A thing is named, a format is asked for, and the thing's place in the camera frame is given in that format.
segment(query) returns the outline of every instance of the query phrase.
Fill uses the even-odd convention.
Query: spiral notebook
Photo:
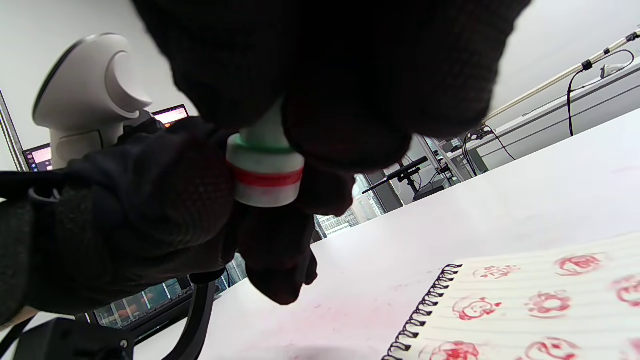
[[[457,261],[384,360],[640,360],[640,234]]]

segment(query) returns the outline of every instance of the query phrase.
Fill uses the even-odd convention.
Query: white table surface
[[[640,230],[640,110],[313,245],[317,281],[278,306],[248,281],[214,303],[201,359],[379,359],[455,259]],[[173,348],[184,322],[136,347]]]

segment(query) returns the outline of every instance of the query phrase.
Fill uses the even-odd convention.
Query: monitor
[[[170,127],[176,121],[188,117],[189,113],[187,112],[187,108],[184,104],[182,104],[172,108],[156,111],[151,115],[153,115],[156,120],[162,122],[165,127]]]
[[[51,163],[51,144],[23,150],[22,155],[32,172],[49,171],[53,169],[53,164]]]

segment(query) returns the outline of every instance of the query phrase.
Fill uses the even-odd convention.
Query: gloved hand
[[[311,214],[343,214],[353,174],[397,163],[414,133],[455,136],[486,115],[529,0],[133,3],[204,120],[250,126],[285,95],[285,134],[306,159],[300,196],[236,204],[225,230],[251,282],[286,304],[316,276]]]
[[[2,263],[20,266],[0,269],[0,298],[16,294],[0,318],[16,304],[76,314],[181,275],[213,280],[236,249],[261,292],[295,301],[316,277],[312,214],[345,212],[353,174],[397,162],[412,134],[478,124],[528,2],[134,0],[202,118],[129,134],[5,192],[0,229],[33,243],[3,242],[15,261]],[[235,203],[225,140],[283,94],[285,134],[306,159],[300,196],[276,209]],[[42,199],[28,200],[38,183]],[[24,266],[18,286],[10,274]]]

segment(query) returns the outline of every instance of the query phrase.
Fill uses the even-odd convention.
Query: red ink
[[[579,276],[594,272],[602,268],[604,254],[583,254],[577,256],[566,256],[556,261],[560,276]]]
[[[484,297],[477,299],[462,298],[453,304],[451,309],[460,320],[469,321],[491,315],[501,305],[501,302],[491,303]]]
[[[620,302],[631,307],[640,307],[640,275],[630,275],[611,284]]]
[[[571,298],[566,296],[566,291],[559,290],[553,293],[538,292],[529,298],[525,306],[529,306],[529,316],[539,319],[558,319],[565,316],[563,312],[571,308]]]
[[[517,360],[579,360],[578,345],[561,338],[544,338],[529,345]]]
[[[631,339],[626,345],[620,352],[620,360],[640,360],[640,338]]]
[[[474,271],[474,277],[482,278],[482,279],[501,279],[503,277],[509,276],[509,274],[520,271],[515,265],[505,265],[505,266],[487,266],[486,268],[478,269]]]
[[[479,356],[480,351],[474,344],[452,341],[434,349],[429,360],[478,360]]]

